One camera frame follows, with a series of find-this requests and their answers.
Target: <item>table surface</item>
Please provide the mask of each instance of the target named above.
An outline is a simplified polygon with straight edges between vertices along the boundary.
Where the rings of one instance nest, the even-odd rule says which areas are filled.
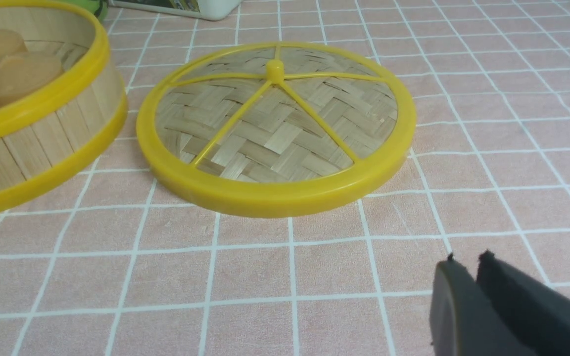
[[[130,111],[86,171],[0,214],[0,356],[431,356],[434,265],[486,249],[570,297],[570,0],[248,0],[220,22],[111,8]],[[401,171],[314,216],[216,214],[157,184],[135,119],[213,50],[312,41],[402,79]]]

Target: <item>white grid line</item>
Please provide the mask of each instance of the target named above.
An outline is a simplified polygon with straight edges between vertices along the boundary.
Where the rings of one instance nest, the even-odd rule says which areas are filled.
[[[116,333],[118,331],[118,325],[120,324],[120,316],[123,313],[125,300],[127,299],[127,292],[129,291],[129,283],[131,282],[131,276],[133,275],[133,268],[136,265],[136,260],[138,259],[138,248],[140,247],[140,240],[142,238],[142,233],[144,231],[144,226],[146,219],[149,216],[149,208],[153,195],[155,194],[155,189],[157,187],[157,180],[153,180],[151,189],[149,190],[149,196],[146,198],[147,205],[142,212],[142,217],[140,218],[140,223],[138,224],[138,231],[136,232],[136,238],[133,241],[133,249],[131,250],[131,258],[129,259],[129,266],[127,267],[127,272],[125,273],[125,279],[122,282],[122,289],[120,290],[120,298],[118,299],[118,308],[113,316],[113,323],[111,323],[111,329],[109,330],[109,338],[107,339],[107,345],[104,349],[105,356],[111,356],[113,351],[113,344],[115,343]]]
[[[364,27],[364,33],[366,34],[366,37],[369,40],[369,44],[371,45],[371,51],[373,52],[373,56],[375,57],[377,63],[379,64],[380,57],[378,57],[378,51],[375,48],[375,43],[373,43],[373,39],[371,38],[371,33],[369,32],[369,26],[367,25],[366,20],[364,20],[364,14],[362,14],[362,10],[360,9],[360,4],[358,3],[358,0],[353,0],[353,2],[355,3],[355,6],[358,9],[360,22],[362,22],[362,27]],[[384,297],[382,295],[380,273],[378,272],[378,266],[375,259],[375,252],[373,251],[373,242],[371,241],[371,232],[369,230],[369,223],[366,219],[366,214],[364,212],[364,205],[362,203],[362,199],[358,199],[357,203],[358,203],[358,210],[360,212],[360,220],[362,221],[362,228],[364,228],[364,236],[366,237],[366,245],[367,245],[367,251],[369,253],[369,261],[371,262],[371,273],[373,274],[373,282],[375,284],[375,290],[378,294],[378,305],[380,306],[382,325],[384,326],[384,333],[386,335],[388,352],[390,356],[396,356],[397,351],[395,349],[395,343],[393,340],[393,331],[391,331],[391,324],[388,320],[388,312],[386,311],[386,302],[384,302]]]
[[[268,27],[266,29],[278,29],[278,27]],[[450,35],[443,35],[443,36],[415,36],[415,37],[398,37],[398,38],[372,38],[372,39],[441,39],[441,38],[457,38],[457,36],[450,36]],[[311,43],[324,43],[323,40],[320,41],[308,41]],[[340,39],[340,40],[332,40],[327,41],[327,43],[345,43],[345,42],[368,42],[368,39]],[[188,48],[187,45],[153,45],[150,46],[149,49],[156,49],[156,48]],[[193,45],[193,48],[227,48],[230,45],[227,44],[208,44],[208,45]],[[142,47],[122,47],[122,48],[114,48],[112,49],[113,52],[121,52],[122,50],[139,50]],[[537,48],[537,49],[519,49],[519,52],[556,52],[559,49],[556,48]],[[493,50],[474,50],[472,53],[474,54],[484,54],[484,53],[512,53],[516,52],[514,49],[493,49]],[[470,52],[462,50],[462,51],[453,51],[453,52],[427,52],[426,55],[428,56],[436,56],[436,55],[444,55],[444,54],[469,54]],[[421,54],[414,54],[414,53],[404,53],[404,54],[387,54],[387,55],[380,55],[380,58],[394,58],[394,57],[419,57]],[[161,64],[161,66],[170,66],[174,65],[173,63],[168,64]],[[140,67],[155,67],[160,65],[141,65]],[[118,65],[118,68],[133,68],[133,65]]]
[[[385,298],[402,298],[414,297],[422,295],[431,295],[431,290],[418,290],[418,291],[398,291],[398,292],[384,292],[382,296]],[[333,294],[333,295],[301,295],[296,297],[297,302],[310,302],[318,300],[339,300],[339,299],[364,299],[375,298],[378,293],[348,293],[348,294]],[[160,306],[140,306],[140,307],[127,307],[124,308],[122,313],[130,312],[153,312],[153,311],[173,311],[177,309],[196,309],[205,308],[206,305],[219,307],[219,306],[240,306],[244,304],[264,304],[264,303],[282,303],[291,302],[292,297],[267,297],[267,298],[247,298],[247,299],[232,299],[232,300],[213,300],[206,303],[188,303],[188,304],[167,304]],[[112,308],[98,308],[98,309],[70,309],[61,311],[39,311],[34,314],[36,317],[56,316],[56,315],[81,315],[81,314],[113,314],[116,309]],[[21,318],[29,317],[29,313],[0,313],[0,319],[5,318]]]
[[[153,21],[153,25],[151,26],[151,30],[149,31],[149,34],[148,34],[146,40],[144,41],[144,46],[142,48],[142,52],[140,53],[140,56],[138,57],[138,61],[136,62],[136,67],[133,70],[133,73],[131,73],[131,78],[129,79],[129,83],[127,84],[127,88],[126,88],[127,94],[129,94],[129,91],[131,90],[131,88],[133,86],[133,81],[135,80],[136,75],[138,74],[138,70],[140,69],[140,63],[142,63],[142,59],[144,58],[144,55],[145,55],[147,46],[149,44],[149,41],[151,40],[153,33],[154,33],[154,30],[155,30],[155,27],[157,26],[159,21],[160,21],[160,14],[157,14],[155,16],[154,21]],[[144,229],[146,217],[149,214],[149,209],[150,209],[153,194],[155,192],[156,185],[157,185],[157,180],[154,179],[153,182],[151,183],[151,187],[149,189],[149,195],[147,197],[144,210],[142,212],[142,217],[140,218],[140,225],[138,226],[136,238],[134,239],[133,251],[131,254],[131,259],[129,260],[129,267],[127,268],[127,272],[125,273],[125,279],[123,281],[122,290],[120,291],[120,299],[118,300],[118,309],[116,311],[116,314],[114,315],[113,323],[111,324],[111,329],[109,330],[109,337],[107,339],[107,345],[106,345],[106,348],[104,350],[105,356],[111,356],[111,351],[113,350],[113,343],[115,341],[115,337],[116,337],[116,333],[117,333],[117,329],[118,329],[118,323],[120,322],[121,309],[124,306],[124,302],[125,302],[125,299],[127,297],[127,290],[129,289],[129,282],[131,281],[131,274],[133,273],[133,268],[136,264],[136,258],[137,258],[136,250],[138,250],[138,246],[140,245],[140,237],[142,236],[142,231]]]
[[[208,317],[210,316],[210,307],[215,305],[215,302],[210,300],[212,296],[212,283],[215,279],[215,263],[217,261],[217,239],[219,238],[219,225],[221,214],[215,213],[215,227],[212,234],[212,246],[210,246],[210,265],[208,266],[208,279],[206,282],[206,295],[204,296],[203,303],[203,317],[201,320],[201,334],[199,337],[199,356],[204,356],[206,353],[206,339],[208,336]]]
[[[298,291],[296,288],[296,245],[294,243],[294,219],[287,219],[287,247],[289,247],[289,288],[291,290],[291,323],[294,356],[300,355],[300,335],[298,327]]]
[[[522,230],[523,233],[530,234],[552,234],[557,232],[570,232],[570,227],[564,228],[535,228]],[[499,236],[513,236],[518,235],[518,230],[507,230],[507,231],[484,231],[484,232],[455,232],[448,233],[446,237],[448,238],[476,238],[476,237],[499,237]],[[317,240],[317,241],[294,241],[294,247],[298,246],[321,246],[321,245],[333,245],[345,242],[354,241],[366,241],[366,239],[380,240],[380,241],[393,241],[393,240],[417,240],[417,239],[442,239],[443,235],[431,234],[431,235],[371,235],[371,236],[355,236],[355,237],[344,237],[340,239],[330,239],[330,240]],[[288,247],[287,243],[255,243],[246,245],[217,245],[215,250],[226,251],[226,250],[251,250],[258,248],[279,248]],[[174,253],[184,253],[184,252],[210,252],[212,246],[192,246],[187,248],[173,248],[173,249],[160,249],[160,250],[138,250],[136,255],[165,255]],[[20,260],[20,259],[49,259],[50,257],[56,256],[59,259],[72,259],[78,257],[109,257],[109,256],[131,256],[133,250],[115,250],[115,251],[99,251],[99,252],[60,252],[60,253],[27,253],[27,254],[17,254],[17,255],[0,255],[0,260]]]

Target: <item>yellow plastic rim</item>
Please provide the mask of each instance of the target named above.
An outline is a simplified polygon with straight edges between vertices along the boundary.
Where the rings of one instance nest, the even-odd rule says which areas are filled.
[[[0,137],[18,131],[72,101],[101,74],[109,61],[109,40],[102,25],[87,10],[65,2],[47,0],[0,0],[0,7],[50,7],[76,13],[95,28],[88,52],[71,70],[37,92],[0,108]],[[79,151],[48,171],[0,191],[0,212],[30,201],[63,184],[90,165],[117,137],[127,119],[127,95],[123,92],[114,116]]]
[[[199,77],[188,81],[178,82],[181,76],[194,70],[215,58],[235,52],[262,49],[266,47],[276,48],[275,61],[267,65],[267,75],[253,74],[217,74],[207,77]],[[366,75],[353,75],[346,73],[313,73],[285,75],[279,68],[278,58],[281,47],[299,47],[315,50],[323,50],[344,56],[371,69],[379,77]],[[240,118],[244,111],[256,100],[264,90],[270,86],[280,86],[292,98],[307,111],[318,124],[324,128],[335,142],[344,149],[346,144],[339,137],[332,134],[331,128],[323,121],[312,108],[297,95],[286,83],[287,79],[301,79],[308,77],[346,77],[369,81],[381,81],[386,83],[393,92],[398,108],[395,128],[384,144],[366,159],[356,158],[350,168],[326,176],[301,182],[285,183],[251,183],[237,180],[219,178],[208,173],[199,171],[197,163],[211,149],[224,131],[230,129],[235,121]],[[197,83],[210,79],[219,78],[249,78],[265,79],[264,85],[248,100],[239,111],[233,114],[219,131],[206,145],[206,148],[197,157],[185,164],[170,153],[157,135],[155,128],[156,109],[158,103],[164,97],[167,90],[174,86],[188,83]],[[181,67],[159,83],[147,95],[138,114],[136,132],[138,142],[145,158],[151,164],[151,170],[161,184],[174,192],[184,200],[210,210],[224,214],[245,217],[291,217],[303,216],[323,212],[341,207],[351,201],[358,200],[378,189],[391,178],[402,166],[407,152],[412,143],[412,136],[416,126],[415,106],[409,91],[391,72],[360,55],[347,50],[327,47],[313,43],[259,43],[240,45],[225,50],[220,50],[203,58],[197,59]],[[350,155],[350,149],[346,146],[345,152]]]

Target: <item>woven bamboo mesh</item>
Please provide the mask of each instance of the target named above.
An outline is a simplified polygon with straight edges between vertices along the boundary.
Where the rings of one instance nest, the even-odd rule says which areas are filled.
[[[264,74],[274,48],[214,59],[181,81],[223,73]],[[340,72],[371,75],[360,63],[334,53],[281,49],[285,74]],[[165,147],[189,164],[224,124],[265,83],[223,78],[171,88],[158,105],[156,130]],[[287,81],[335,135],[367,158],[394,129],[397,106],[387,84],[338,77]],[[309,180],[348,169],[353,160],[282,88],[272,86],[250,106],[197,164],[209,174],[247,182]]]
[[[43,7],[0,8],[0,29],[22,35],[28,50],[61,58],[70,70],[95,39],[86,18]],[[0,137],[0,191],[48,171],[82,148],[115,115],[124,88],[111,61],[91,86],[43,119]]]

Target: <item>bamboo steamer lid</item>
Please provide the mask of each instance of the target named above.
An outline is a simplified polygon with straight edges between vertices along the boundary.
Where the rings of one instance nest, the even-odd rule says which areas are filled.
[[[393,136],[399,113],[395,91],[407,110],[401,132]],[[149,120],[152,125],[144,123]],[[163,174],[165,168],[156,168],[148,136],[181,161],[173,167],[183,177],[178,173],[177,181],[161,182],[198,205],[253,217],[326,210],[331,204],[318,200],[323,189],[331,190],[326,196],[333,207],[376,189],[401,166],[413,130],[412,100],[392,74],[345,50],[312,44],[257,44],[198,59],[152,91],[138,117],[138,137],[152,170]],[[391,137],[398,151],[380,151]],[[358,177],[367,174],[362,171],[367,165],[377,178]],[[199,171],[195,181],[191,169]],[[356,189],[358,184],[367,187]],[[251,199],[235,204],[235,198],[223,198],[244,189],[263,211],[252,208]],[[283,209],[276,201],[274,207],[258,203],[261,189],[265,199],[282,194]],[[308,203],[317,207],[301,208],[304,199],[299,208],[287,207],[288,189],[292,196],[307,192]]]

